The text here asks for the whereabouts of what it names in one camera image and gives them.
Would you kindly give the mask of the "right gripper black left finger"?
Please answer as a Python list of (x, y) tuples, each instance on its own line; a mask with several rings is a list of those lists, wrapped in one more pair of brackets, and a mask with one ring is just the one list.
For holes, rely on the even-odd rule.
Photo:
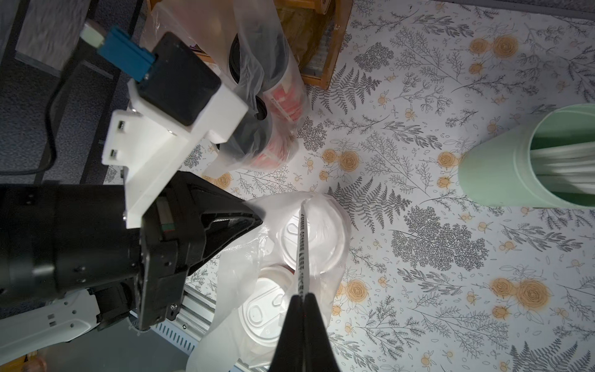
[(304, 339), (303, 298), (300, 295), (294, 295), (291, 298), (274, 358), (268, 371), (303, 371)]

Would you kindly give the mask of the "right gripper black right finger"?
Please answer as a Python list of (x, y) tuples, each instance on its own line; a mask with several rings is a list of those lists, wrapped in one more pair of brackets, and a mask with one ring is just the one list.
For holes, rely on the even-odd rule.
[(305, 296), (303, 308), (303, 371), (340, 372), (314, 294), (309, 293)]

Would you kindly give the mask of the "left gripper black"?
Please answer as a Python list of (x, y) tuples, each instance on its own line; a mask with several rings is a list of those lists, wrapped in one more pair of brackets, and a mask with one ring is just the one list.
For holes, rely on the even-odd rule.
[(143, 214), (124, 220), (121, 185), (1, 187), (1, 305), (88, 290), (101, 328), (134, 311), (139, 328), (174, 320), (186, 278), (262, 223), (245, 201), (179, 171)]

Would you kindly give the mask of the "red cup white lid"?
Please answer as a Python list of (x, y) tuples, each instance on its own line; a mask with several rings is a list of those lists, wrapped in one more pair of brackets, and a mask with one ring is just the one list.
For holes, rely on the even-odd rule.
[[(348, 215), (334, 198), (316, 195), (305, 202), (308, 249), (311, 272), (326, 273), (345, 266), (350, 227)], [(296, 268), (298, 263), (299, 211), (278, 234), (285, 263)]]
[(264, 357), (274, 351), (279, 340), (288, 302), (286, 292), (291, 290), (294, 273), (285, 266), (263, 268), (253, 293), (240, 306), (239, 316), (243, 330), (249, 338), (249, 351)]

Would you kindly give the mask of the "red cup black lid front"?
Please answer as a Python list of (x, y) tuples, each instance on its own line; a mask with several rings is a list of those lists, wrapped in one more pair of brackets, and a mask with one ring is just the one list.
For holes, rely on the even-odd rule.
[(228, 169), (272, 172), (296, 155), (298, 143), (284, 125), (275, 122), (263, 99), (256, 97), (257, 111), (248, 112), (228, 139), (218, 145), (218, 160)]

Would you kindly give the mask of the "red cup black lid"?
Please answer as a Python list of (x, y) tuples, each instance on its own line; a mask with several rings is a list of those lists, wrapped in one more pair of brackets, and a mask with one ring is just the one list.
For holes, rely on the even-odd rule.
[(306, 89), (286, 38), (279, 31), (258, 30), (242, 46), (236, 36), (229, 52), (236, 92), (251, 108), (256, 97), (279, 121), (300, 126), (307, 116)]
[(275, 122), (263, 99), (256, 97), (257, 111), (248, 112), (228, 139), (218, 145), (218, 160), (228, 169), (272, 172), (296, 155), (298, 143), (284, 125)]

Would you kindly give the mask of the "clear plastic carrier bag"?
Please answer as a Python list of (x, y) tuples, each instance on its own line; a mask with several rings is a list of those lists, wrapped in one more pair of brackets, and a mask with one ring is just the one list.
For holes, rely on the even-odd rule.
[(298, 152), (308, 115), (305, 84), (272, 1), (159, 1), (150, 10), (141, 44), (153, 49), (172, 32), (199, 47), (223, 82), (248, 106), (234, 134), (218, 148), (204, 175), (274, 172)]

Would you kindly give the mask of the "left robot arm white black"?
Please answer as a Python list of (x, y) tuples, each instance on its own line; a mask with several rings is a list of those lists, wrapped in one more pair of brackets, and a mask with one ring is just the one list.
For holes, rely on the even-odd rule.
[(269, 198), (241, 200), (179, 171), (125, 222), (121, 185), (1, 187), (1, 305), (43, 306), (1, 321), (1, 361), (103, 330), (136, 314), (173, 321), (189, 275), (272, 220)]

